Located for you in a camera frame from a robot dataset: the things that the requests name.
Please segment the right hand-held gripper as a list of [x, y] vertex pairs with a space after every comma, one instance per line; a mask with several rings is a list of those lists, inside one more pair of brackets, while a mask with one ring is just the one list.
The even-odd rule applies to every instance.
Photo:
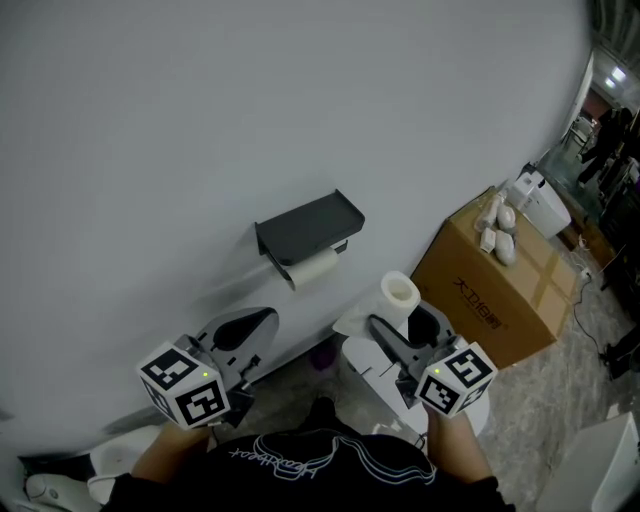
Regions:
[[481, 398], [496, 377], [480, 345], [452, 336], [449, 320], [430, 305], [419, 305], [409, 316], [409, 339], [378, 315], [368, 317], [368, 331], [401, 366], [395, 384], [409, 408], [420, 401], [452, 418]]

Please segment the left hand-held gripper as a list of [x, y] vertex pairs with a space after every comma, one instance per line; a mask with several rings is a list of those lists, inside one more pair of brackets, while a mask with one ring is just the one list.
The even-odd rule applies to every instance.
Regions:
[[228, 312], [196, 338], [183, 335], [162, 343], [139, 362], [136, 373], [153, 406], [180, 428], [236, 427], [255, 403], [243, 373], [260, 364], [277, 332], [272, 307]]

